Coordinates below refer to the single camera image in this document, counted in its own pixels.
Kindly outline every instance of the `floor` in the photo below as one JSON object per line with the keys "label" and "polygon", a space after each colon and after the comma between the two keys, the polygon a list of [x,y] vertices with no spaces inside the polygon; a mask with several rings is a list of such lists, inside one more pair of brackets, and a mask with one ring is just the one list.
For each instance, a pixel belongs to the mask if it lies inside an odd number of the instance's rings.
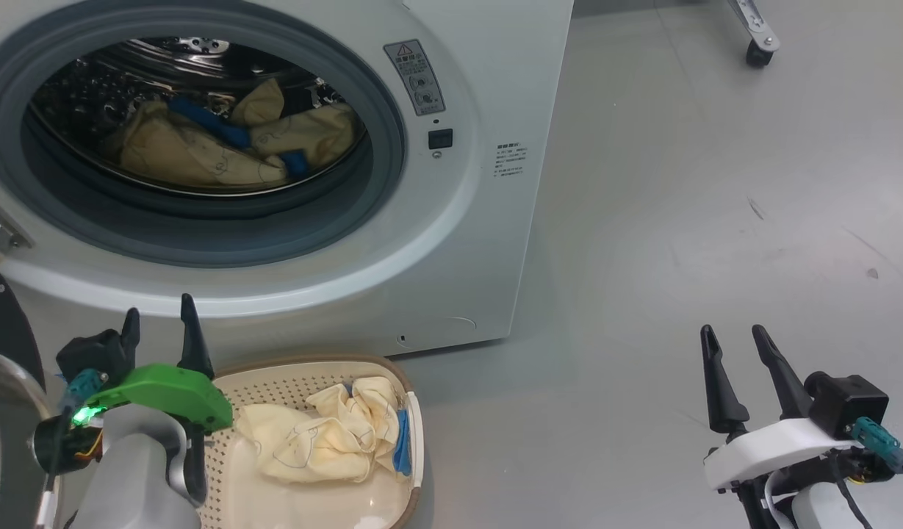
{"label": "floor", "polygon": [[[511,338],[400,361],[413,529],[746,526],[702,477],[706,323],[751,428],[760,323],[802,378],[888,392],[903,443],[903,0],[760,0],[764,71],[720,0],[609,3],[578,0]],[[903,476],[853,489],[903,527]]]}

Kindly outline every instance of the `crumpled cloth in basket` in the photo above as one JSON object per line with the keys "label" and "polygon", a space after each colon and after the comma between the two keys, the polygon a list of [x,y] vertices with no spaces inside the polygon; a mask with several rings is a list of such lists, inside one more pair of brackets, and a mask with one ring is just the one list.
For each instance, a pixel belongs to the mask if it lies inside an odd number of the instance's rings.
{"label": "crumpled cloth in basket", "polygon": [[337,384],[306,402],[314,418],[274,404],[244,406],[236,430],[256,445],[260,472],[287,482],[361,482],[375,463],[394,472],[393,451],[400,435],[398,401],[383,376],[358,378],[353,395]]}
{"label": "crumpled cloth in basket", "polygon": [[[162,183],[183,187],[267,184],[295,176],[286,154],[306,158],[310,170],[322,168],[353,145],[354,114],[338,103],[280,118],[281,88],[274,79],[260,84],[233,109],[229,123],[202,108],[203,120],[173,111],[186,101],[147,101],[109,138],[106,157],[122,168]],[[232,138],[220,129],[233,130]]]}

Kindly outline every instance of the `beige plastic basket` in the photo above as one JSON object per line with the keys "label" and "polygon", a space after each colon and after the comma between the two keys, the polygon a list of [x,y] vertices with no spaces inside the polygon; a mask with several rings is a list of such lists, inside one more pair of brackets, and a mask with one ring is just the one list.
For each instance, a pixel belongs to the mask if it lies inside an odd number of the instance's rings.
{"label": "beige plastic basket", "polygon": [[340,382],[385,376],[400,406],[408,409],[411,476],[397,479],[377,469],[363,483],[286,485],[256,471],[256,451],[225,429],[207,439],[209,494],[199,509],[204,529],[398,529],[418,503],[424,471],[422,412],[411,384],[387,359],[366,356],[295,357],[283,364],[249,366],[216,377],[214,384],[240,406],[280,404],[313,411],[304,399]]}

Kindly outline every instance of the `metal caster leg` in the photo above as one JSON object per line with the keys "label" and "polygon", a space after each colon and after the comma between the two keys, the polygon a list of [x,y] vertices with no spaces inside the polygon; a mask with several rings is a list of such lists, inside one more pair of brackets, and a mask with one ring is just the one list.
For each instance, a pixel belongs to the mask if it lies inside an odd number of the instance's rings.
{"label": "metal caster leg", "polygon": [[735,14],[748,30],[751,43],[748,44],[746,63],[753,68],[764,68],[771,62],[771,56],[781,46],[780,40],[771,31],[755,6],[755,0],[729,0]]}

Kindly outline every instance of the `basket bottom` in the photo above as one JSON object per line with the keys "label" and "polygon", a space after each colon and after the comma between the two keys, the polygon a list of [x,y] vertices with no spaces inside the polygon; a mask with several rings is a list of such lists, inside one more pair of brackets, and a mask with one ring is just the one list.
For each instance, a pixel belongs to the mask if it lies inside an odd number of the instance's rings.
{"label": "basket bottom", "polygon": [[388,529],[409,503],[411,484],[378,468],[363,483],[284,484],[256,469],[256,449],[233,435],[226,450],[221,529]]}

